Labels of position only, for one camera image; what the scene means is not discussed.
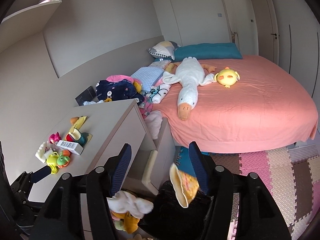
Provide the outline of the cream plastic hand toy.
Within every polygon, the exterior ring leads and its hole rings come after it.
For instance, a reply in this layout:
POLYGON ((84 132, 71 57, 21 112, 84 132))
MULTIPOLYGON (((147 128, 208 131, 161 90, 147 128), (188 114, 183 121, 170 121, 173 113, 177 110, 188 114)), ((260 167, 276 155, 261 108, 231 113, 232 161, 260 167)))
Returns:
POLYGON ((43 142, 35 153, 35 157, 42 163, 46 162, 46 156, 44 155, 46 153, 46 148, 47 143, 43 142))

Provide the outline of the pink fluffy cloth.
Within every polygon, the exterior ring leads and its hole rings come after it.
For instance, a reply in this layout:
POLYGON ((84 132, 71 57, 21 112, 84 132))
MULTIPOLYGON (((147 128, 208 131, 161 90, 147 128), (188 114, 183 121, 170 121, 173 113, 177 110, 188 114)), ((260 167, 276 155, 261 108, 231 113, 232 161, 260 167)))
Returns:
POLYGON ((152 111, 146 118, 145 123, 151 134, 153 140, 158 139, 158 135, 161 129, 163 116, 161 111, 152 111))

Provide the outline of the green yellow frog toy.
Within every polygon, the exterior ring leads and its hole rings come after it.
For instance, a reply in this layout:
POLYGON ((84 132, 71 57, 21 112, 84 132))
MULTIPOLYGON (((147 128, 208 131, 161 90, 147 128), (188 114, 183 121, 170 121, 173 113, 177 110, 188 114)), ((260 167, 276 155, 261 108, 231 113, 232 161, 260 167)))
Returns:
POLYGON ((71 162, 71 153, 69 150, 63 150, 60 153, 53 152, 46 160, 46 164, 51 169, 51 174, 57 174, 59 169, 64 168, 71 162))

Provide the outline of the teal long pillow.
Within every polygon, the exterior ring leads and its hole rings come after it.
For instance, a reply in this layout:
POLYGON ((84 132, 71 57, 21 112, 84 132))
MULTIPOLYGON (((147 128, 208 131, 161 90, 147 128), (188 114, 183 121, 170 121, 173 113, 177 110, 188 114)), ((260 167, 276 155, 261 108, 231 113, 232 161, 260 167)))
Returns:
POLYGON ((207 59, 242 59, 242 55, 234 43, 201 43, 182 46, 175 50, 175 62, 186 57, 198 60, 207 59))

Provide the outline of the teal cream phone stand toy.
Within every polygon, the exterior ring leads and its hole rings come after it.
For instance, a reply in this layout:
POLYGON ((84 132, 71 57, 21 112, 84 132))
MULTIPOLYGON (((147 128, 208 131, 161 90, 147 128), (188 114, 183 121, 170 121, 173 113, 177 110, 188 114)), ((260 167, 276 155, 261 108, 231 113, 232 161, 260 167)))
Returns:
POLYGON ((84 134, 82 134, 78 129, 74 129, 73 132, 68 132, 68 134, 70 134, 74 141, 73 142, 76 142, 78 143, 79 145, 81 146, 85 146, 86 143, 87 143, 87 136, 85 136, 84 134))

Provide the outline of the yellow pikachu plush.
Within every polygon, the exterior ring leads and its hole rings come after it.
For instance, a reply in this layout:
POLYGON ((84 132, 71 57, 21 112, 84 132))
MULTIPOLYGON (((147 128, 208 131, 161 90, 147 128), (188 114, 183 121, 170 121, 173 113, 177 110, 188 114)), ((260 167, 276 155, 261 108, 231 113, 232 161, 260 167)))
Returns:
POLYGON ((132 216, 129 212, 116 213, 111 211, 111 217, 117 230, 125 231, 128 234, 132 234, 138 230, 138 223, 140 219, 132 216))

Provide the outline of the white sock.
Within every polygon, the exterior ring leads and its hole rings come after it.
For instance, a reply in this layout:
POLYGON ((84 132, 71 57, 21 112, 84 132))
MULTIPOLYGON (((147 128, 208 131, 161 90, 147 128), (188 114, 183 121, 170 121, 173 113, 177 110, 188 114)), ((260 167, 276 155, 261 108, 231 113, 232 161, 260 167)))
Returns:
POLYGON ((127 191, 118 191, 113 197, 107 198, 108 207, 116 213, 129 212, 133 217, 142 219, 153 210, 153 203, 134 196, 127 191))

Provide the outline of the white baby cloth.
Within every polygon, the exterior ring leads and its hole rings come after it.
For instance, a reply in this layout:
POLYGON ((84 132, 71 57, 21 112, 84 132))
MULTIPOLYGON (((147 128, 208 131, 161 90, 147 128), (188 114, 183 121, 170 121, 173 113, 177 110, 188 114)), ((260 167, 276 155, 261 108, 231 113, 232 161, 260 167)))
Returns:
POLYGON ((87 105, 95 105, 95 104, 97 104, 97 103, 104 103, 104 100, 100 100, 100 101, 98 101, 98 102, 95 102, 95 101, 85 101, 85 102, 83 103, 83 105, 84 105, 84 106, 87 106, 87 105))

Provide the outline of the yellow snack sachet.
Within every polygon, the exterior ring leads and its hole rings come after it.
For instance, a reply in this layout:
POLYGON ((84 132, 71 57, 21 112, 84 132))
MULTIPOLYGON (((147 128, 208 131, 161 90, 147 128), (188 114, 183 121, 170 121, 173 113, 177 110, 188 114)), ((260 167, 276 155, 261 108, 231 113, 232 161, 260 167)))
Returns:
POLYGON ((79 120, 74 125, 72 125, 71 128, 69 129, 69 132, 70 133, 73 132, 74 129, 80 129, 81 126, 85 123, 86 119, 87 119, 87 116, 79 117, 79 120))

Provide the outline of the orange popcorn snack bag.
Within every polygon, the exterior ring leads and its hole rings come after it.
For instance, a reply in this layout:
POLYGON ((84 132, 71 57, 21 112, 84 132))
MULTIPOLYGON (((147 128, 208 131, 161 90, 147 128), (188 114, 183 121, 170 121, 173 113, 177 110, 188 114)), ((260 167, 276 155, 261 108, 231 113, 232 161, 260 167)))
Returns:
POLYGON ((199 183, 196 177, 180 171, 176 164, 171 165, 169 177, 178 203, 181 207, 188 208, 199 190, 199 183))

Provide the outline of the white cartoon cloth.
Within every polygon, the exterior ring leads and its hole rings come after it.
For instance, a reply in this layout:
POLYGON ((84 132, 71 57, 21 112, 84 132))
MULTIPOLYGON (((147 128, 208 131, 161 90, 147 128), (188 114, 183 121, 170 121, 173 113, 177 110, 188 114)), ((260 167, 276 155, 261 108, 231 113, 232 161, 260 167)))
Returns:
POLYGON ((161 84, 159 86, 152 86, 148 101, 150 103, 159 104, 163 98, 168 94, 171 85, 161 84))

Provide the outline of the brown potato toy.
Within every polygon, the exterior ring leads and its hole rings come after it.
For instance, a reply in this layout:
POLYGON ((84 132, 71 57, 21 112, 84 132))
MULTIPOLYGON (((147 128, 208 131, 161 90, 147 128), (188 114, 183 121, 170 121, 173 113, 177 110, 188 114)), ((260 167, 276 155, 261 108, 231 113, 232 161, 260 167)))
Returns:
POLYGON ((79 117, 76 116, 76 117, 72 117, 72 118, 70 119, 70 122, 71 122, 72 125, 74 125, 78 120, 79 120, 79 117))

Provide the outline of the light blue blanket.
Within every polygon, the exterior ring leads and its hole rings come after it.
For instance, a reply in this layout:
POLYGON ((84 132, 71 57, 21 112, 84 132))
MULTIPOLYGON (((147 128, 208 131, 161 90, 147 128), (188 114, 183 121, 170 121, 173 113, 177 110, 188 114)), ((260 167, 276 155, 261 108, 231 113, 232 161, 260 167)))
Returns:
POLYGON ((131 77, 141 82, 142 90, 150 91, 151 87, 162 77, 164 70, 159 67, 141 67, 131 77))

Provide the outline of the patterned square pillow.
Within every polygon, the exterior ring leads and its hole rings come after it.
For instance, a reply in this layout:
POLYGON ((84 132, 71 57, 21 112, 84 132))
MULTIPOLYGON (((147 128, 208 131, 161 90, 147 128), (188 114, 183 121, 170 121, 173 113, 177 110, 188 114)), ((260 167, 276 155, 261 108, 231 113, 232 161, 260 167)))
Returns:
POLYGON ((175 59, 175 51, 180 47, 176 42, 162 41, 148 49, 148 53, 155 59, 175 59))

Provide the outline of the black trash bin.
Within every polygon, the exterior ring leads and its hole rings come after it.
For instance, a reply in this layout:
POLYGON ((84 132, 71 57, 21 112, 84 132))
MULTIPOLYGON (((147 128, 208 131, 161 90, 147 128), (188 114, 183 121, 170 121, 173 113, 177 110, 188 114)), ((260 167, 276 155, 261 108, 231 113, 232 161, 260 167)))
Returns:
POLYGON ((210 204, 211 198, 198 191, 188 208, 181 207, 172 183, 167 180, 153 200, 153 210, 138 226, 155 239, 200 239, 210 204))

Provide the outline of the yellow chick plush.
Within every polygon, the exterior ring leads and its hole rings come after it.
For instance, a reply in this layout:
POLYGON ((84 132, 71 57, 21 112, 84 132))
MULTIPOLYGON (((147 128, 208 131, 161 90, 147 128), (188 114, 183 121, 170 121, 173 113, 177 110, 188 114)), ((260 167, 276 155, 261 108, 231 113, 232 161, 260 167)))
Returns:
POLYGON ((225 67, 214 76, 214 81, 218 82, 226 88, 230 88, 239 80, 240 75, 238 74, 238 72, 229 67, 225 67))

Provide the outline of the white goose plush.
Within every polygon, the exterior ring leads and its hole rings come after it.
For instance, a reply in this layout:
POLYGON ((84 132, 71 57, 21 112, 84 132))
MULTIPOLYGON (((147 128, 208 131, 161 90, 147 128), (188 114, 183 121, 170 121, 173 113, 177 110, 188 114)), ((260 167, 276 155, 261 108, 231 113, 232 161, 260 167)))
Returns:
POLYGON ((216 67, 210 64, 200 64, 195 57, 186 57, 176 68, 174 74, 163 73, 162 81, 167 85, 180 83, 177 107, 178 117, 187 120, 198 101, 198 86, 206 86, 214 82, 216 67))

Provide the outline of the pink dinosaur toy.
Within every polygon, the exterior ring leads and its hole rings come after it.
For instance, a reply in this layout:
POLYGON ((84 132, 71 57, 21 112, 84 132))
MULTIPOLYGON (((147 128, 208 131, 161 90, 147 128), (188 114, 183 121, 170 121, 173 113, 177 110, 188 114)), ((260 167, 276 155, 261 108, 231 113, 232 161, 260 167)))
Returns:
POLYGON ((56 132, 49 136, 48 142, 50 144, 57 144, 61 140, 60 133, 56 132))

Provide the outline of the navy rabbit blanket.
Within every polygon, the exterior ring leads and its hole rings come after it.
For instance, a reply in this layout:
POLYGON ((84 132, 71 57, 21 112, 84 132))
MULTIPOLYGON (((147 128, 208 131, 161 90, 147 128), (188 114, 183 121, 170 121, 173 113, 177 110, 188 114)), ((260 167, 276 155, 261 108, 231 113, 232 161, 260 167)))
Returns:
POLYGON ((144 96, 137 92, 135 86, 124 79, 119 82, 109 82, 100 80, 95 87, 96 95, 99 100, 104 102, 135 99, 140 105, 144 102, 144 96))

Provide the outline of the pink bed sheet mattress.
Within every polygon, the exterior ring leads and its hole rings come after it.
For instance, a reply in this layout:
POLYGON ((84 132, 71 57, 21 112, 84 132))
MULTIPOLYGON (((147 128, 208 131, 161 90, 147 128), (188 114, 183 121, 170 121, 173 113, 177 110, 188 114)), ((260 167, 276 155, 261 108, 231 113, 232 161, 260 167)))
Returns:
POLYGON ((175 141, 195 141, 203 152, 242 153, 272 150, 317 133, 318 111, 304 87, 273 62, 254 55, 211 59, 217 70, 229 67, 240 80, 230 88, 218 83, 199 87, 196 107, 187 120, 178 117, 180 84, 153 109, 167 118, 175 141))

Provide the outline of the black wall switch panel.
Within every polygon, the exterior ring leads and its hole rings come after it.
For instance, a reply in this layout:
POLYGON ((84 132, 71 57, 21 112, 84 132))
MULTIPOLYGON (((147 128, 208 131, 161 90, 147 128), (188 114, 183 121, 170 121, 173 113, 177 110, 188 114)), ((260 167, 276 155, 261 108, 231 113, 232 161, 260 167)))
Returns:
POLYGON ((96 97, 95 89, 89 86, 86 90, 80 93, 76 98, 76 102, 79 106, 83 106, 84 102, 91 102, 96 97))

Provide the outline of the white printed carton box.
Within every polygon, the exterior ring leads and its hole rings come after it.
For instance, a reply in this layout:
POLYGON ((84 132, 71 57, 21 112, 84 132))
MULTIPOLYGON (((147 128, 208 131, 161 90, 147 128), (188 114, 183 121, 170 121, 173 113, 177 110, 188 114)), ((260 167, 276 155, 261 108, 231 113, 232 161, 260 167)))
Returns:
POLYGON ((68 150, 69 152, 76 154, 76 155, 81 155, 84 148, 77 142, 70 142, 70 141, 64 141, 64 140, 59 140, 56 145, 64 150, 68 150))

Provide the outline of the pink clothing under blanket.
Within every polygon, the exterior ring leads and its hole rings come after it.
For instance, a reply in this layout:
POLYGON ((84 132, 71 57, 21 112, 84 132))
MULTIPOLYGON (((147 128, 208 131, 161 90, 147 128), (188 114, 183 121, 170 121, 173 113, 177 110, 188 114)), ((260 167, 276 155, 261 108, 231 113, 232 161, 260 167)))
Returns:
POLYGON ((106 79, 108 82, 120 82, 123 80, 127 80, 130 83, 134 83, 134 78, 132 78, 131 76, 126 76, 126 75, 111 75, 106 79))

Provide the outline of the red heart toy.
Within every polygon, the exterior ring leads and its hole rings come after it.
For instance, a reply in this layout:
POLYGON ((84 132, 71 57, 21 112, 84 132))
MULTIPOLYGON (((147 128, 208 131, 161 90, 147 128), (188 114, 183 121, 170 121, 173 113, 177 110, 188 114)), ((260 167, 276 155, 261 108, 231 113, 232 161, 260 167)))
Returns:
POLYGON ((74 139, 73 139, 73 137, 72 137, 70 134, 67 134, 67 135, 66 135, 66 141, 73 142, 74 139))

